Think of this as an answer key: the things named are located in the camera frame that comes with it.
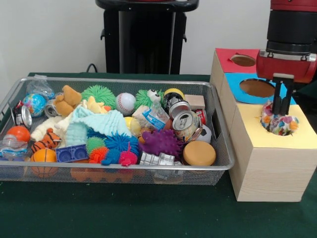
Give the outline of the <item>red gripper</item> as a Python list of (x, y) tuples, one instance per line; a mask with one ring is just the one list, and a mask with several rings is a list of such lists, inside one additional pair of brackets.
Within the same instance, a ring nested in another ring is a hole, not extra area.
[(275, 73), (293, 75), (295, 83), (308, 84), (311, 82), (317, 69), (317, 61), (284, 60), (257, 55), (256, 62), (258, 77), (273, 80), (275, 83), (272, 112), (280, 114), (281, 109), (281, 115), (287, 115), (289, 113), (294, 83), (285, 84), (287, 88), (286, 96), (281, 99), (280, 89), (282, 81), (279, 78), (273, 79), (273, 75)]

